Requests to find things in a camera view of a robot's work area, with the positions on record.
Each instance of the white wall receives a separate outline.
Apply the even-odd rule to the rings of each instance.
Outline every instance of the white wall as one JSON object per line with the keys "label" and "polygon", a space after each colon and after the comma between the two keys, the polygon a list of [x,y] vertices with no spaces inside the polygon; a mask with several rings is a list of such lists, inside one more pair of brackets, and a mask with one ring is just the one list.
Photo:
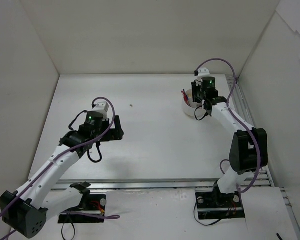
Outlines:
{"label": "white wall", "polygon": [[21,2],[60,74],[189,74],[240,72],[279,0]]}
{"label": "white wall", "polygon": [[276,13],[239,81],[268,133],[269,164],[300,225],[300,35]]}
{"label": "white wall", "polygon": [[27,179],[58,78],[19,0],[0,0],[0,195]]}

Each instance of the black cable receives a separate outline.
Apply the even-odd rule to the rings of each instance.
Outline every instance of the black cable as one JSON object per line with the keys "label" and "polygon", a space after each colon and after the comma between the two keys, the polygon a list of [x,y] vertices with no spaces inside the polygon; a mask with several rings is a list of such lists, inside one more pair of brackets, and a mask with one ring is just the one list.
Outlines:
{"label": "black cable", "polygon": [[204,115],[202,118],[198,119],[198,118],[197,118],[197,115],[196,115],[196,111],[197,111],[199,108],[202,108],[202,106],[198,106],[198,107],[194,110],[194,117],[195,117],[196,120],[201,121],[201,120],[203,120],[205,117],[207,117],[209,114],[206,112],[205,115]]}
{"label": "black cable", "polygon": [[205,227],[209,227],[209,226],[212,226],[212,225],[215,225],[215,224],[217,224],[217,223],[219,223],[222,219],[218,219],[217,221],[214,221],[213,223],[210,223],[210,224],[203,224],[202,222],[199,222],[198,220],[197,220],[197,218],[196,218],[196,207],[197,207],[197,201],[195,202],[195,204],[194,204],[194,209],[193,209],[193,217],[194,217],[194,220],[196,220],[196,222],[198,223],[198,224],[201,224],[201,225],[203,225],[203,226],[205,226]]}
{"label": "black cable", "polygon": [[87,113],[88,111],[87,110],[83,110],[82,112],[80,112],[76,117],[75,117],[75,119],[69,124],[69,129],[71,130],[71,131],[74,131],[74,129],[72,128],[72,125],[77,121],[77,119],[78,119],[78,117],[81,115],[81,114],[83,114],[83,113]]}
{"label": "black cable", "polygon": [[[71,240],[74,240],[75,237],[76,237],[76,228],[75,228],[74,222],[72,221],[72,219],[71,219],[71,217],[70,217],[70,214],[67,214],[67,215],[66,215],[66,219],[65,219],[65,220],[67,220],[67,219],[70,220],[70,223],[71,223],[71,225],[72,225],[72,227],[73,227],[73,237],[71,238]],[[63,239],[63,240],[66,240],[66,238],[65,238],[65,236],[64,236],[64,226],[65,226],[65,224],[63,224],[63,225],[62,225],[62,228],[61,228],[61,236],[62,236],[62,239]]]}
{"label": "black cable", "polygon": [[88,155],[88,159],[89,159],[91,162],[93,162],[94,164],[97,164],[97,163],[100,163],[100,162],[101,162],[101,160],[102,160],[102,154],[101,154],[101,151],[100,151],[100,145],[98,145],[98,144],[96,143],[96,144],[95,144],[95,147],[96,147],[96,149],[98,150],[100,159],[97,160],[97,161],[96,161],[96,160],[93,160],[92,157],[90,156],[90,151],[89,151],[89,150],[87,151],[87,155]]}

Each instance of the black wire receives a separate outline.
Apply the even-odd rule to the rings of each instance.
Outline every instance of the black wire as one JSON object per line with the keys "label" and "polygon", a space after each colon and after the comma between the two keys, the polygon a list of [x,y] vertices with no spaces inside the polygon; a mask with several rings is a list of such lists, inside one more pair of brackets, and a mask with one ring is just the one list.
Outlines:
{"label": "black wire", "polygon": [[[74,240],[75,237],[76,237],[76,228],[75,228],[74,222],[72,221],[72,219],[71,219],[71,217],[70,217],[70,214],[67,214],[66,216],[67,216],[67,218],[66,218],[65,220],[69,219],[69,220],[70,220],[70,223],[71,223],[71,225],[72,225],[72,227],[73,227],[73,237],[71,238],[71,240]],[[63,225],[62,225],[62,228],[61,228],[61,236],[62,236],[62,239],[63,239],[63,240],[66,240],[66,238],[65,238],[65,236],[64,236],[64,226],[65,226],[65,224],[63,224]]]}
{"label": "black wire", "polygon": [[72,125],[75,123],[75,121],[77,121],[78,117],[79,117],[81,114],[87,113],[87,112],[88,112],[87,110],[83,110],[82,112],[80,112],[80,113],[75,117],[75,119],[72,120],[72,122],[69,124],[69,127],[68,127],[68,128],[69,128],[71,131],[74,131],[74,129],[72,128]]}
{"label": "black wire", "polygon": [[197,115],[196,115],[196,111],[197,111],[199,108],[202,108],[202,106],[198,106],[198,107],[194,110],[194,117],[195,117],[196,120],[201,121],[201,120],[203,120],[205,117],[207,117],[209,114],[206,112],[205,115],[204,115],[202,118],[198,119],[198,118],[197,118]]}
{"label": "black wire", "polygon": [[218,219],[217,221],[214,221],[213,223],[210,223],[210,224],[203,224],[202,222],[199,222],[198,220],[197,220],[197,218],[196,218],[196,206],[197,206],[197,201],[195,202],[195,204],[194,204],[194,209],[193,209],[193,217],[194,217],[194,220],[196,220],[196,222],[198,223],[198,224],[201,224],[201,225],[203,225],[203,226],[205,226],[205,227],[209,227],[209,226],[212,226],[212,225],[215,225],[215,224],[217,224],[217,223],[219,223],[222,219]]}
{"label": "black wire", "polygon": [[87,151],[87,155],[88,155],[88,159],[89,159],[91,162],[93,162],[94,164],[97,164],[97,163],[100,163],[100,162],[101,162],[101,160],[102,160],[102,154],[101,154],[101,151],[100,151],[100,146],[97,145],[97,144],[95,144],[95,147],[96,147],[96,149],[98,150],[100,159],[97,160],[97,161],[96,161],[96,160],[93,160],[92,157],[90,156],[90,152],[89,152],[89,151]]}

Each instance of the robotic arm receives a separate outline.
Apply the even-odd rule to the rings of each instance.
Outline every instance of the robotic arm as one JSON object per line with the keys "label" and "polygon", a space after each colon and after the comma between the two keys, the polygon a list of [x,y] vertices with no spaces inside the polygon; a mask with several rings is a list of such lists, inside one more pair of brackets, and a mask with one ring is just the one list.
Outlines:
{"label": "robotic arm", "polygon": [[202,77],[200,80],[192,82],[191,86],[193,102],[202,103],[202,108],[206,111],[205,115],[217,119],[233,135],[229,154],[231,167],[213,188],[217,198],[224,198],[226,195],[236,192],[237,187],[250,176],[251,172],[257,169],[256,146],[241,123],[252,132],[257,141],[260,149],[261,168],[268,164],[267,133],[263,128],[257,129],[248,124],[233,109],[227,106],[227,99],[219,96],[219,92],[216,90],[216,79],[214,77]]}
{"label": "robotic arm", "polygon": [[92,107],[91,111],[82,112],[86,113],[86,118],[78,131],[71,128],[77,118],[71,123],[71,131],[60,140],[49,160],[28,182],[14,193],[6,191],[0,197],[1,211],[6,210],[2,216],[3,221],[28,239],[36,236],[52,217],[69,208],[83,209],[87,204],[90,194],[87,189],[90,184],[87,182],[74,183],[57,197],[47,197],[64,173],[85,153],[89,154],[94,143],[99,150],[100,142],[123,139],[124,132],[119,116],[113,115],[115,128],[110,129],[109,104],[99,102],[96,105],[92,104]]}

